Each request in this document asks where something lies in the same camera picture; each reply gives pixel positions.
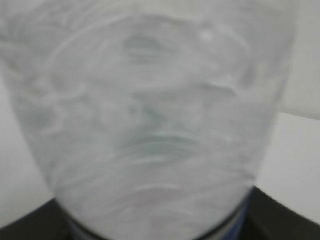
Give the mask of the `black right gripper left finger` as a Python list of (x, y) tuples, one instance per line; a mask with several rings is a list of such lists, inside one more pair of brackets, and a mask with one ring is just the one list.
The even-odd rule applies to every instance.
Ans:
[(72, 240), (67, 222), (55, 200), (0, 229), (1, 240)]

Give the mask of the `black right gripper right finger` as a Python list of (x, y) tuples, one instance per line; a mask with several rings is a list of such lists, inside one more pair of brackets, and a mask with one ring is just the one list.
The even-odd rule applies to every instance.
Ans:
[(241, 240), (320, 240), (320, 226), (269, 197), (252, 192)]

